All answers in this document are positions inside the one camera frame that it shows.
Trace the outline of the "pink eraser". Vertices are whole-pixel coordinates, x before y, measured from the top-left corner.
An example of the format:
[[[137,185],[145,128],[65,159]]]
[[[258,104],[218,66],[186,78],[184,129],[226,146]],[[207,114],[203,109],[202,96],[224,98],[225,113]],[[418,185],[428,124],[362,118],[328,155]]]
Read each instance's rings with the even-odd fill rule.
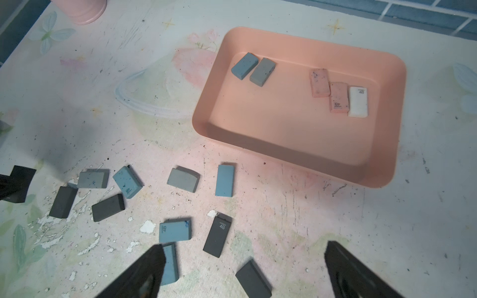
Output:
[[[327,98],[330,96],[329,76],[325,68],[311,69],[309,78],[314,98]]]
[[[330,83],[329,107],[331,113],[349,112],[348,84],[342,82]]]

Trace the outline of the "grey-green eraser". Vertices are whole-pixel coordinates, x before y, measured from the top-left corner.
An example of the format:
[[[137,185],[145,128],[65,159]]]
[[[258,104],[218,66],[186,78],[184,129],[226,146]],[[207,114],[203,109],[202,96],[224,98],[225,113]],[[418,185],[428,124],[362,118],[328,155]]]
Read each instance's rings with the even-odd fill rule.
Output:
[[[276,67],[276,63],[268,58],[263,58],[250,76],[250,81],[262,87]]]

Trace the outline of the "blue-grey eraser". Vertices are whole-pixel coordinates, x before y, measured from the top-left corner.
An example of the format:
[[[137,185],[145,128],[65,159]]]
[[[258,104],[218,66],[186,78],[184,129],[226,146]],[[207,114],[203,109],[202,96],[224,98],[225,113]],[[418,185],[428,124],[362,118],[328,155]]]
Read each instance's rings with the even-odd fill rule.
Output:
[[[257,65],[259,59],[252,53],[245,54],[231,69],[238,79],[243,80]]]

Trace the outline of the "pink storage tray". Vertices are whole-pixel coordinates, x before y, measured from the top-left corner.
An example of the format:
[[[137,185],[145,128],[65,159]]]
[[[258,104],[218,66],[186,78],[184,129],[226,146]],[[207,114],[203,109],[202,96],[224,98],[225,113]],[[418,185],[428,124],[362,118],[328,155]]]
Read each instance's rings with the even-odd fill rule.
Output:
[[[260,87],[231,72],[247,53],[277,65]],[[331,113],[314,98],[309,72],[368,90],[368,117]],[[266,155],[326,177],[379,188],[394,174],[406,88],[396,55],[275,32],[226,33],[192,116],[203,137]]]

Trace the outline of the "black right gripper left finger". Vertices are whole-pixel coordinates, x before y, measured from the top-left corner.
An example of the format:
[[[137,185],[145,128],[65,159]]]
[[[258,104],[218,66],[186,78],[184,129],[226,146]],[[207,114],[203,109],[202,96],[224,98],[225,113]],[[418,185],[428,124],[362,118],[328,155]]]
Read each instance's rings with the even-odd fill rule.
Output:
[[[97,298],[157,298],[166,264],[161,244],[153,245]]]

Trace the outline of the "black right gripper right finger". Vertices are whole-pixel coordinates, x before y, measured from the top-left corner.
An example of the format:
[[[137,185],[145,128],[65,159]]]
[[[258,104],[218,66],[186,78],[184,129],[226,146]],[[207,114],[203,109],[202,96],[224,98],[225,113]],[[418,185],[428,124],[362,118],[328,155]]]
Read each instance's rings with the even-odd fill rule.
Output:
[[[402,298],[339,242],[327,243],[324,259],[335,297]]]

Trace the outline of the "white eraser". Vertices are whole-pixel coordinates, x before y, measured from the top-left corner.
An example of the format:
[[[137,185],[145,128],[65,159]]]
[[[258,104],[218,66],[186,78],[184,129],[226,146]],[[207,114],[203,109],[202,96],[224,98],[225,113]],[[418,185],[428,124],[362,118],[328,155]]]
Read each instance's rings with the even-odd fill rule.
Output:
[[[349,117],[368,117],[368,90],[364,87],[349,88]]]

